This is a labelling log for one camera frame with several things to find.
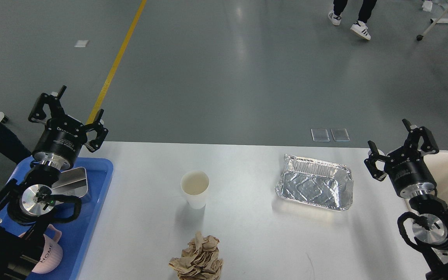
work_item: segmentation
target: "silver flange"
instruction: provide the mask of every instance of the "silver flange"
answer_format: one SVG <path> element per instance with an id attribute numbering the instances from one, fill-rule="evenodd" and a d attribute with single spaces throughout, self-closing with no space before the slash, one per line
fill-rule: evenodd
<path id="1" fill-rule="evenodd" d="M 412 231 L 416 238 L 424 243 L 431 245 L 440 245 L 447 241 L 447 227 L 443 224 L 440 218 L 433 214 L 422 214 L 428 220 L 428 227 L 430 230 L 421 227 L 418 224 L 412 225 Z"/>
<path id="2" fill-rule="evenodd" d="M 407 186 L 405 189 L 400 191 L 400 197 L 402 198 L 413 198 L 422 194 L 429 194 L 435 189 L 434 184 L 424 182 Z"/>
<path id="3" fill-rule="evenodd" d="M 70 168 L 70 163 L 66 158 L 53 154 L 52 152 L 40 151 L 34 154 L 36 161 L 39 161 L 40 165 L 48 165 L 58 170 L 67 170 Z"/>
<path id="4" fill-rule="evenodd" d="M 49 211 L 53 209 L 53 206 L 49 205 L 45 210 L 43 210 L 46 203 L 37 202 L 36 193 L 39 191 L 39 188 L 43 186 L 48 187 L 42 184 L 36 184 L 28 187 L 23 192 L 22 199 L 20 199 L 20 208 L 25 214 L 38 217 L 49 213 Z"/>

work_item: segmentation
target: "sneaker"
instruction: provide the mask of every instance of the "sneaker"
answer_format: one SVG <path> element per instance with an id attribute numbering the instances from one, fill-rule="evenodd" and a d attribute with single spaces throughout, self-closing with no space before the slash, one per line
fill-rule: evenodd
<path id="1" fill-rule="evenodd" d="M 352 24 L 352 27 L 350 28 L 353 32 L 355 32 L 359 37 L 371 40 L 371 35 L 368 33 L 368 27 L 365 23 L 362 21 L 356 21 L 354 24 Z"/>
<path id="2" fill-rule="evenodd" d="M 331 23 L 335 26 L 340 25 L 341 22 L 341 16 L 337 16 L 334 14 L 334 10 L 329 11 L 329 14 L 327 14 L 327 17 L 331 21 Z"/>

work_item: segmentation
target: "black pants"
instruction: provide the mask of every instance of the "black pants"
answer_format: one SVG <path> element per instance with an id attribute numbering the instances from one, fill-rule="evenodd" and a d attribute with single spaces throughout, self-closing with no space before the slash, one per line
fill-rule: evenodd
<path id="1" fill-rule="evenodd" d="M 339 16 L 341 12 L 347 6 L 347 0 L 333 0 L 334 14 Z M 358 21 L 367 23 L 368 19 L 371 18 L 371 12 L 376 5 L 376 0 L 363 0 L 362 7 L 360 7 Z"/>
<path id="2" fill-rule="evenodd" d="M 30 156 L 30 151 L 4 124 L 0 124 L 0 153 L 16 164 Z"/>

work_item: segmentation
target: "aluminum foil tray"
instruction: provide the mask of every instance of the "aluminum foil tray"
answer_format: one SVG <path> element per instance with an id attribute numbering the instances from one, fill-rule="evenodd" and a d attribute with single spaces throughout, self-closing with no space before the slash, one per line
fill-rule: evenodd
<path id="1" fill-rule="evenodd" d="M 345 165 L 285 154 L 276 194 L 286 200 L 345 211 L 352 206 L 352 172 Z"/>

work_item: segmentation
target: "crumpled paper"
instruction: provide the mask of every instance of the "crumpled paper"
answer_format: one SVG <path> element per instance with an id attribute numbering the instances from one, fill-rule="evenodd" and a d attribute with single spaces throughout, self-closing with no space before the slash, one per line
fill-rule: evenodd
<path id="1" fill-rule="evenodd" d="M 189 247 L 182 251 L 181 257 L 173 257 L 169 266 L 177 271 L 180 280 L 219 280 L 223 261 L 219 259 L 217 244 L 216 237 L 203 237 L 197 231 Z"/>

